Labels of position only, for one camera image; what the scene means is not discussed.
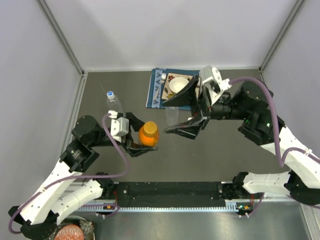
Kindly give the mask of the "clear plastic bottle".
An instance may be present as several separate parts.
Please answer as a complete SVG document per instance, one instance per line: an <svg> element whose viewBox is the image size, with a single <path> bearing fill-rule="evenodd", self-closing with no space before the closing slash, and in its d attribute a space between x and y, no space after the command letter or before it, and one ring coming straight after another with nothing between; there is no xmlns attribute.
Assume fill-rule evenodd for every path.
<svg viewBox="0 0 320 240"><path fill-rule="evenodd" d="M174 126L179 120L179 107L168 106L165 108L166 123L168 126Z"/></svg>
<svg viewBox="0 0 320 240"><path fill-rule="evenodd" d="M116 115L120 115L123 116L124 115L124 110L123 110L123 106L120 102L120 100L118 99L118 97L114 94L114 98L113 99L106 99L107 105L108 105L108 114L110 116L116 116Z"/></svg>

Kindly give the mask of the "orange juice bottle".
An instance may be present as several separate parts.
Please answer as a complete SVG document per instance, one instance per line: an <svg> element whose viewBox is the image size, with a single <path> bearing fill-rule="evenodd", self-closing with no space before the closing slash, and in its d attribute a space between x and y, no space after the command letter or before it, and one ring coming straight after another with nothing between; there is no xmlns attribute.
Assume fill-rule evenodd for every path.
<svg viewBox="0 0 320 240"><path fill-rule="evenodd" d="M147 121L139 129L138 141L143 146L155 147L159 140L158 126L153 121Z"/></svg>

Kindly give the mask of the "blue white bottle cap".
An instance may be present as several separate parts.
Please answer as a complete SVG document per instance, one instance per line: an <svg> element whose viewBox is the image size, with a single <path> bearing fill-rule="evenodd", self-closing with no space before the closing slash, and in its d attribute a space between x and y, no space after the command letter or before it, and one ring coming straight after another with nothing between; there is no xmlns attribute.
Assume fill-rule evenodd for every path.
<svg viewBox="0 0 320 240"><path fill-rule="evenodd" d="M108 91L108 92L106 93L106 95L107 95L108 99L113 99L113 98L115 97L115 94L114 94L113 91Z"/></svg>

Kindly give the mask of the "orange bottle cap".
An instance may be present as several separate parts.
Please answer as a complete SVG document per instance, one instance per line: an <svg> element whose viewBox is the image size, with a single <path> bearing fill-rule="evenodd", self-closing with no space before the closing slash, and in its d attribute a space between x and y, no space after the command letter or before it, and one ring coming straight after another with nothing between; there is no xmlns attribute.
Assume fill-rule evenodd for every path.
<svg viewBox="0 0 320 240"><path fill-rule="evenodd" d="M153 121L147 121L143 125L143 132L145 135L153 136L157 133L157 131L158 131L157 124Z"/></svg>

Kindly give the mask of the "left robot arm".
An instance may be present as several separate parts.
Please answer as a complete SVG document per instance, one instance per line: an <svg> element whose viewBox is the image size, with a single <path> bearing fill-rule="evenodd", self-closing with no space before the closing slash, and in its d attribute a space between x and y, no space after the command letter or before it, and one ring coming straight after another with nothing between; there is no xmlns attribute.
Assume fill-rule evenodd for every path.
<svg viewBox="0 0 320 240"><path fill-rule="evenodd" d="M114 191L112 179L122 177L126 172L85 175L99 157L94 148L115 147L127 165L125 153L137 157L158 149L134 142L131 131L138 132L144 124L131 112L114 110L103 116L102 123L91 115L79 118L71 132L74 139L47 179L24 204L9 210L9 231L16 234L12 228L16 222L20 224L19 234L30 240L45 240L64 219L85 204L100 197L109 198Z"/></svg>

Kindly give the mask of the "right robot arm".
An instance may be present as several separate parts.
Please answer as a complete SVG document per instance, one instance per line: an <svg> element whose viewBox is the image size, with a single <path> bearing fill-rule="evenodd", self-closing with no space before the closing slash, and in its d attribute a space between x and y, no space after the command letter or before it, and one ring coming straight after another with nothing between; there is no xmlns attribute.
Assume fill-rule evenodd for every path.
<svg viewBox="0 0 320 240"><path fill-rule="evenodd" d="M164 101L166 107L189 106L191 117L165 132L195 139L210 120L241 120L238 131L275 155L282 173L240 172L225 183L220 195L232 200L248 195L286 195L299 203L320 204L320 160L303 145L277 115L273 93L253 77L215 80L194 76L180 92Z"/></svg>

